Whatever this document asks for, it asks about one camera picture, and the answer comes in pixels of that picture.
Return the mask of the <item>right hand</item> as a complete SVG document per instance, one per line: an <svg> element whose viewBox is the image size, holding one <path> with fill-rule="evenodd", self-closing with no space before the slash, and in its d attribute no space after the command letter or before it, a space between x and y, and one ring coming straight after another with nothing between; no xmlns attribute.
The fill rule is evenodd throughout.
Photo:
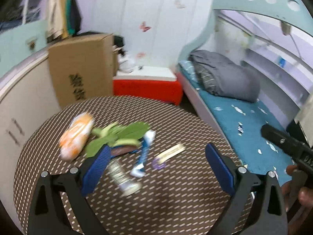
<svg viewBox="0 0 313 235"><path fill-rule="evenodd" d="M289 165L286 173L292 177L282 186L285 209L290 218L300 210L312 209L312 174L301 170L297 165Z"/></svg>

